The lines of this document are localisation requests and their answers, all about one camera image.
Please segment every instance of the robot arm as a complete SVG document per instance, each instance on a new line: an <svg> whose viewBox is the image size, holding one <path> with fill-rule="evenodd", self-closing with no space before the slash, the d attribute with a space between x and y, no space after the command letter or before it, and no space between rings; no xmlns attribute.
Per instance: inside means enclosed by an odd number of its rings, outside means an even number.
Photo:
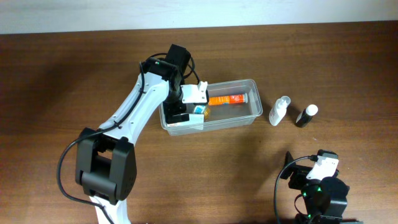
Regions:
<svg viewBox="0 0 398 224"><path fill-rule="evenodd" d="M166 122L190 123L186 103L208 103L207 82L185 85L183 74L190 59L189 52L177 45L171 46L164 60L148 58L140 65L143 77L119 109L99 126L99 130L109 131L91 138L84 137L97 131L85 128L81 132L75 180L92 202L103 206L96 205L100 223L109 223L104 210L112 222L129 223L126 198L137 176L134 145L154 110L163 103ZM112 152L111 159L101 156L105 151Z"/></svg>

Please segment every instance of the black bottle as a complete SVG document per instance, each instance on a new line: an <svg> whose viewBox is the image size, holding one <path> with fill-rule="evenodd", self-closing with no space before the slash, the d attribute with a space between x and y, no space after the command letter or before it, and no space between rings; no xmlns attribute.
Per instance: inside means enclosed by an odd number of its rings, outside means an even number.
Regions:
<svg viewBox="0 0 398 224"><path fill-rule="evenodd" d="M312 117L318 112L316 105L310 105L301 112L296 120L296 126L304 128L312 119Z"/></svg>

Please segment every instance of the orange label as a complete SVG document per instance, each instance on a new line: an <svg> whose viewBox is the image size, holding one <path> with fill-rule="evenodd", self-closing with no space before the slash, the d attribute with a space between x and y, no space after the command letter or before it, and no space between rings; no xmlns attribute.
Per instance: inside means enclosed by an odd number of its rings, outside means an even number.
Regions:
<svg viewBox="0 0 398 224"><path fill-rule="evenodd" d="M245 95L232 95L232 96L217 96L210 97L209 105L223 105L223 104L233 104L233 103L245 103Z"/></svg>

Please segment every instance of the white bottle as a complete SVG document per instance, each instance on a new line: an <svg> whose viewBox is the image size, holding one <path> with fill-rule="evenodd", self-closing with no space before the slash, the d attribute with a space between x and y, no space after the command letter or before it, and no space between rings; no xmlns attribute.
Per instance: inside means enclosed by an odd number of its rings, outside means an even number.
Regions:
<svg viewBox="0 0 398 224"><path fill-rule="evenodd" d="M290 98L288 96L282 96L276 101L274 107L271 109L271 112L269 112L269 122L273 126L277 126L285 116L286 108L289 104Z"/></svg>

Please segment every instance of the wooden table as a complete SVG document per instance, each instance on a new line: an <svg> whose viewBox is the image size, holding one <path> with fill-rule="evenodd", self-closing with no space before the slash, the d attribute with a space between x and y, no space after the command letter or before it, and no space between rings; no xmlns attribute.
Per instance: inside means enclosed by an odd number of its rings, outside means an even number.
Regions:
<svg viewBox="0 0 398 224"><path fill-rule="evenodd" d="M340 179L351 186L345 218L396 223L398 22L0 35L0 223L97 222L93 207L60 193L58 158L119 107L138 61L172 43L191 52L202 80L255 80L264 112L249 126L169 136L156 111L136 144L133 223L275 223L285 152L318 149L340 157ZM267 117L283 95L292 104L273 127ZM309 104L318 115L296 128ZM62 180L88 198L74 181L75 156ZM280 182L281 217L297 213L297 194Z"/></svg>

